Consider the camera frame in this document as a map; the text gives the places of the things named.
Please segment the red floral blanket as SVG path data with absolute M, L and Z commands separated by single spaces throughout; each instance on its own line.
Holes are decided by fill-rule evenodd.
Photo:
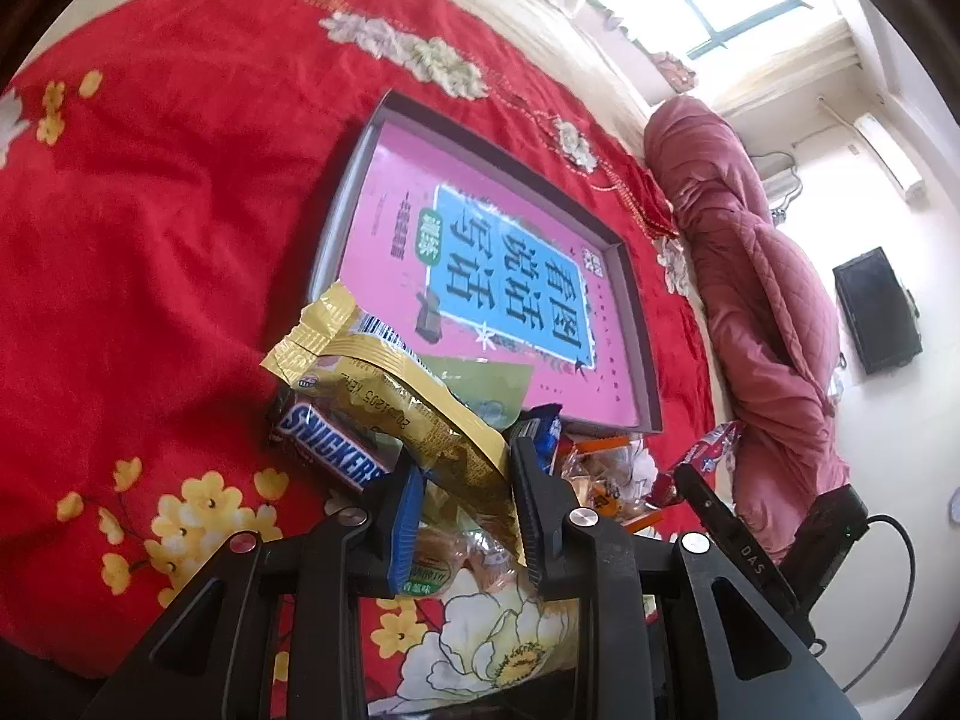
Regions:
M 619 233 L 675 460 L 713 426 L 643 121 L 535 0 L 128 0 L 2 98 L 2 712 L 75 718 L 221 540 L 306 532 L 319 476 L 265 442 L 366 119 L 397 89 Z

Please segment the pale green snack bag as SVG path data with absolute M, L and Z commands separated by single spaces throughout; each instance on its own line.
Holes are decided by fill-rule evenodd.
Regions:
M 488 359 L 421 356 L 449 392 L 498 431 L 511 427 L 524 408 L 534 367 Z

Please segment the blue oreo packet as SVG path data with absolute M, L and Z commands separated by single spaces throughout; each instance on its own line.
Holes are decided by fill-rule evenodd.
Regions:
M 545 403 L 524 410 L 508 431 L 508 445 L 514 447 L 519 439 L 534 442 L 539 468 L 545 475 L 553 473 L 556 450 L 562 437 L 562 405 Z

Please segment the red blue snack packet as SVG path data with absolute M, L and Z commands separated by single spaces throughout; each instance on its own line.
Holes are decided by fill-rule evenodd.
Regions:
M 731 460 L 742 437 L 743 422 L 740 419 L 723 422 L 704 434 L 686 450 L 674 465 L 659 470 L 652 483 L 647 502 L 665 509 L 685 500 L 686 489 L 706 486 L 706 477 L 716 471 L 723 461 Z

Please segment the pink quilted comforter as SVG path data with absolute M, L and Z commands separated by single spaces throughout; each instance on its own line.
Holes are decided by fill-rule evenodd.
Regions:
M 779 231 L 736 131 L 700 99 L 659 107 L 646 162 L 688 244 L 709 336 L 743 424 L 732 472 L 737 515 L 782 561 L 818 496 L 850 468 L 828 385 L 839 363 L 835 301 Z

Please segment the green label cookie packet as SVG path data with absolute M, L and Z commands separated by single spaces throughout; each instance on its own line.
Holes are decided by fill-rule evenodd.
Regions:
M 464 569 L 482 592 L 493 593 L 516 578 L 517 562 L 459 502 L 428 481 L 412 567 L 400 593 L 439 598 Z

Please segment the white air conditioner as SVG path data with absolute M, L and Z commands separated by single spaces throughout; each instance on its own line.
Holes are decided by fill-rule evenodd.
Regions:
M 854 130 L 875 154 L 905 202 L 921 202 L 926 193 L 923 174 L 887 127 L 874 114 L 862 114 L 854 121 Z

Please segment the snickers bar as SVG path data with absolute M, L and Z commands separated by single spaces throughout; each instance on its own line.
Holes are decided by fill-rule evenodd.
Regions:
M 281 392 L 275 401 L 270 439 L 288 445 L 355 493 L 392 472 L 402 452 L 397 439 L 348 426 L 293 390 Z

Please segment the orange clear snack bag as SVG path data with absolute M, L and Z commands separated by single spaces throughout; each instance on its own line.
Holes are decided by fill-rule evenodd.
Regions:
M 612 518 L 630 533 L 652 528 L 664 518 L 652 505 L 658 467 L 641 436 L 563 437 L 553 474 L 573 488 L 581 507 Z

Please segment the black television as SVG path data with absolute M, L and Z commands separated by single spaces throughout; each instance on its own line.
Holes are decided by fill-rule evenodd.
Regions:
M 882 247 L 833 268 L 836 295 L 867 376 L 910 364 L 923 353 L 919 312 Z

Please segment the gold foil snack packet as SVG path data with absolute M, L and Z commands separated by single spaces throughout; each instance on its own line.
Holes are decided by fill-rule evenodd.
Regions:
M 350 424 L 400 440 L 430 481 L 517 561 L 526 559 L 505 439 L 388 323 L 361 309 L 345 284 L 331 284 L 306 305 L 262 367 Z

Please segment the window frame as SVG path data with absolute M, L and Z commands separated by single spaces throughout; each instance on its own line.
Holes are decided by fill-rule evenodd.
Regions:
M 682 0 L 697 23 L 697 37 L 686 39 L 683 54 L 699 59 L 716 49 L 726 49 L 732 39 L 776 20 L 798 8 L 804 0 Z

